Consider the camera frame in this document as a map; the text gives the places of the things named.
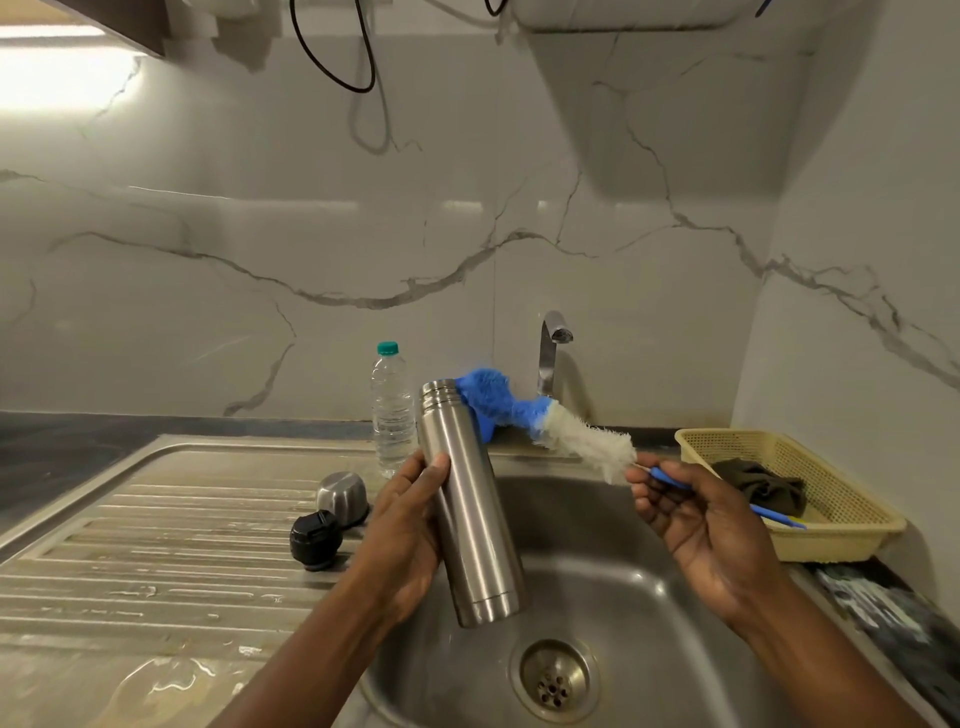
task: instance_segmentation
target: electrical wire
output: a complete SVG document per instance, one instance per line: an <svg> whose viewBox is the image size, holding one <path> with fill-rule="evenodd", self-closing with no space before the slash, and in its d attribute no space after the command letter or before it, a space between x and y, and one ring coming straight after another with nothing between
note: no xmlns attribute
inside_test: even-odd
<svg viewBox="0 0 960 728"><path fill-rule="evenodd" d="M363 35L363 44L367 47L367 60L370 62L370 82L365 86L348 84L346 81L337 78L313 55L313 51L311 51L310 46L306 44L306 38L303 37L303 33L300 31L300 24L297 21L297 0L290 0L290 19L293 21L294 32L297 34L297 40L300 41L303 52L306 53L307 58L313 61L315 66L325 73L330 81L353 93L370 93L376 85L376 61L373 59L373 49L370 46L370 36L367 33L367 21L363 18L363 9L360 7L360 0L353 0L353 2L357 7L357 17L360 19L360 33Z"/></svg>
<svg viewBox="0 0 960 728"><path fill-rule="evenodd" d="M483 0L483 4L487 6L487 12L493 17L497 17L503 12L503 9L507 7L507 0L500 0L500 4L496 7L496 10L493 9L493 5L490 4L490 0Z"/></svg>

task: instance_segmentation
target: sink basin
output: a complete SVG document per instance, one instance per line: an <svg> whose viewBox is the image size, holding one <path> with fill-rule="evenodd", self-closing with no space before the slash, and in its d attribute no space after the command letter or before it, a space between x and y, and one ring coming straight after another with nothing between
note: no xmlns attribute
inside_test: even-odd
<svg viewBox="0 0 960 728"><path fill-rule="evenodd" d="M627 489L493 463L530 606L461 629L441 571L364 676L382 716L422 728L800 724L687 587Z"/></svg>

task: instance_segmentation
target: wooden cabinet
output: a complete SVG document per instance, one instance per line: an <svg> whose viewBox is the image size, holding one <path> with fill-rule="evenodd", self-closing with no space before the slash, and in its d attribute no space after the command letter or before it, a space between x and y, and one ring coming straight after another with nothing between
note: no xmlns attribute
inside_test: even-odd
<svg viewBox="0 0 960 728"><path fill-rule="evenodd" d="M162 56L170 35L164 0L0 0L0 24L92 23Z"/></svg>

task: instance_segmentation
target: black bottle cap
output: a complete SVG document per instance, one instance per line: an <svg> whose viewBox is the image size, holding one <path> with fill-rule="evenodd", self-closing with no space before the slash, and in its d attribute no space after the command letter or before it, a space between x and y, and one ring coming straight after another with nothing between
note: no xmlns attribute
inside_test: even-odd
<svg viewBox="0 0 960 728"><path fill-rule="evenodd" d="M333 566L344 530L329 511L300 516L290 529L290 553L308 571Z"/></svg>

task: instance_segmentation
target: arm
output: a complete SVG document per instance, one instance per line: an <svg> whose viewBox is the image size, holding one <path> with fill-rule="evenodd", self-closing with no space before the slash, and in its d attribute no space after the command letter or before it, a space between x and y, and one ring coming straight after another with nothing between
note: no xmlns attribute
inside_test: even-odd
<svg viewBox="0 0 960 728"><path fill-rule="evenodd" d="M694 492L627 471L636 510L655 531L709 609L754 651L818 728L921 728L926 723L790 579L766 526L732 486L705 468L639 453Z"/></svg>
<svg viewBox="0 0 960 728"><path fill-rule="evenodd" d="M333 723L380 643L426 595L440 563L427 512L449 458L423 465L418 452L384 486L347 573L211 728Z"/></svg>

